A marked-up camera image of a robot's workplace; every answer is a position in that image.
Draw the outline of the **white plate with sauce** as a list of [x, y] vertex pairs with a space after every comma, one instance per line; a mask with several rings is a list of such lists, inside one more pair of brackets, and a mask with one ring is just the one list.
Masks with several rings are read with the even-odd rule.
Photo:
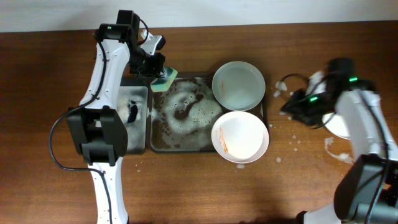
[[322, 121], [327, 130], [332, 134], [343, 139], [350, 139], [348, 128], [341, 115], [335, 113], [325, 114]]

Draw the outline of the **green yellow sponge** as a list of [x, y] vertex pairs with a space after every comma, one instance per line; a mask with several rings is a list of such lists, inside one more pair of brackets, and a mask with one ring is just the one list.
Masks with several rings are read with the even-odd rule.
[[164, 67], [160, 73], [160, 77], [156, 78], [150, 84], [152, 92], [164, 92], [167, 91], [175, 78], [177, 77], [178, 71], [171, 67]]

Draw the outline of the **pinkish white plate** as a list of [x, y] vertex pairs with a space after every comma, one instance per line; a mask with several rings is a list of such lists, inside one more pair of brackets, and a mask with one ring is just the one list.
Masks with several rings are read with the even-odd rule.
[[270, 136], [266, 125], [257, 116], [232, 111], [216, 120], [211, 141], [216, 152], [227, 161], [248, 164], [265, 154]]

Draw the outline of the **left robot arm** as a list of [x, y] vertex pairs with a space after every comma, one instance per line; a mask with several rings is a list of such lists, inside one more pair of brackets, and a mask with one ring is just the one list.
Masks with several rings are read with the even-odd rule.
[[117, 112], [118, 95], [126, 67], [136, 76], [165, 77], [165, 44], [161, 35], [139, 37], [142, 19], [120, 10], [114, 24], [96, 29], [96, 59], [88, 89], [66, 116], [73, 144], [93, 178], [98, 223], [128, 223], [121, 181], [127, 153], [127, 130]]

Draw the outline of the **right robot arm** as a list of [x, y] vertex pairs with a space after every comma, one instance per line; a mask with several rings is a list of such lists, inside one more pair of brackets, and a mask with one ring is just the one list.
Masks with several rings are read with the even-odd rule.
[[334, 113], [348, 129], [354, 164], [337, 186], [333, 202], [302, 211], [297, 223], [397, 223], [397, 144], [381, 110], [374, 83], [354, 74], [350, 58], [334, 58], [326, 74], [306, 78], [281, 112], [314, 129]]

